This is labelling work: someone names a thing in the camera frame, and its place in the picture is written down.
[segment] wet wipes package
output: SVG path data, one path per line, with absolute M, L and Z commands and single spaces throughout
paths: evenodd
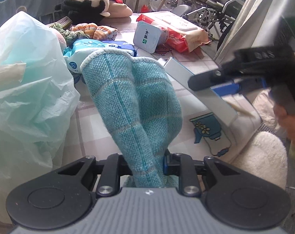
M 64 50 L 63 56 L 66 61 L 67 68 L 74 73 L 81 73 L 80 65 L 83 60 L 93 51 L 104 47 L 123 49 L 131 56 L 137 56 L 134 46 L 126 41 L 99 41 L 81 39 L 76 40 L 73 43 L 72 49 L 67 48 Z

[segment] beige curtain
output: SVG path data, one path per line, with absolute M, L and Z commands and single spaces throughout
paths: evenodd
M 280 16 L 291 14 L 295 14 L 295 0 L 246 0 L 215 56 L 216 63 L 231 60 L 237 49 L 272 44 Z

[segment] metal screw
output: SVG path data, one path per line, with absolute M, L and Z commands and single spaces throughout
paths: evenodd
M 200 189 L 196 186 L 187 186 L 184 188 L 184 192 L 186 192 L 187 194 L 195 194 L 198 193 L 200 191 Z
M 152 191 L 151 189 L 145 191 L 145 194 L 147 195 L 152 195 L 153 193 L 154 191 Z
M 109 194 L 109 193 L 111 193 L 113 191 L 113 187 L 101 186 L 98 191 L 101 194 Z

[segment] plaid tablecloth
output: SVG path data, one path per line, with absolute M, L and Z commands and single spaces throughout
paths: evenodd
M 130 19 L 107 19 L 103 24 L 118 29 L 119 33 L 116 40 L 133 43 L 137 16 L 134 14 Z M 157 53 L 152 55 L 143 50 L 138 50 L 138 54 L 155 59 L 168 59 L 172 56 L 195 74 L 217 67 L 214 61 L 200 48 L 186 54 L 180 54 L 169 48 L 159 49 Z M 221 159 L 231 161 L 235 158 L 260 125 L 260 117 L 253 106 L 241 95 L 225 97 L 224 99 L 227 101 L 254 115 L 254 117 L 239 115 L 238 119 L 228 128 L 221 124 L 206 106 L 177 81 L 173 78 L 170 78 L 170 80 L 181 103 L 183 126 L 181 132 L 170 144 L 169 150 L 186 153 L 191 155 L 193 159 L 200 160 L 204 156 L 216 155 L 222 149 L 228 148 L 229 151 Z M 67 132 L 63 164 L 85 155 L 94 155 L 100 160 L 106 159 L 110 154 L 120 152 L 106 130 L 86 85 L 80 81 L 76 84 L 76 89 L 80 92 L 81 97 Z

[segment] wheelchair wheel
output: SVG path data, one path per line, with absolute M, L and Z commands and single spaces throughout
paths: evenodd
M 228 35 L 229 31 L 232 28 L 232 25 L 234 24 L 235 21 L 233 21 L 231 24 L 228 25 L 228 27 L 225 29 L 225 31 L 223 32 L 223 34 L 221 35 L 218 45 L 217 45 L 217 51 L 219 49 L 219 47 L 221 46 L 222 42 L 224 41 L 225 37 Z

